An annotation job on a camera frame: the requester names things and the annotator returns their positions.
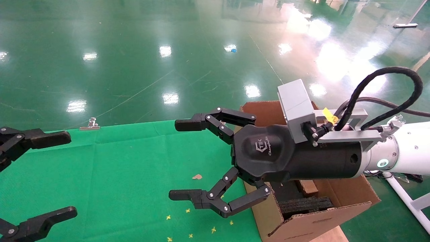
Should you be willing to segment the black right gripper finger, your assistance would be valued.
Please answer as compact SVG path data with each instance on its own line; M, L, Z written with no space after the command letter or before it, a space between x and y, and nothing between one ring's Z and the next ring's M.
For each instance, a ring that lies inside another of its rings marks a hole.
M210 112L196 113L190 119L175 120L175 129L179 132L209 130L226 144L233 144L234 131L227 123L244 127L254 125L256 115L237 110L216 108Z
M228 218L263 202L271 194L271 188L262 180L258 180L252 183L256 187L255 191L228 203L223 201L221 196L239 177L241 177L241 172L236 167L232 167L211 190L171 190L169 191L169 199L172 201L191 201L195 209L210 209L221 217Z

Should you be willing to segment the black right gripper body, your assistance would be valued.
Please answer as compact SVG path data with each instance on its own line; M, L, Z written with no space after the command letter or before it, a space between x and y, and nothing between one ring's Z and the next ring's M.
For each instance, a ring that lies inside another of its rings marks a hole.
M296 144L286 125L246 125L235 133L232 149L232 164L249 184L352 178L361 163L359 142Z

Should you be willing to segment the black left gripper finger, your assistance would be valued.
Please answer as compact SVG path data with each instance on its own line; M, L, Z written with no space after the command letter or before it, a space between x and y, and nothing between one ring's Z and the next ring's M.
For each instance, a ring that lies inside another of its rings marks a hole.
M40 150L69 144L71 135L67 131L45 133L41 129L16 130L2 127L0 131L0 171L8 168L28 150Z
M33 218L19 225L0 219L1 242L35 242L47 237L50 229L58 223L77 216L74 206L58 209Z

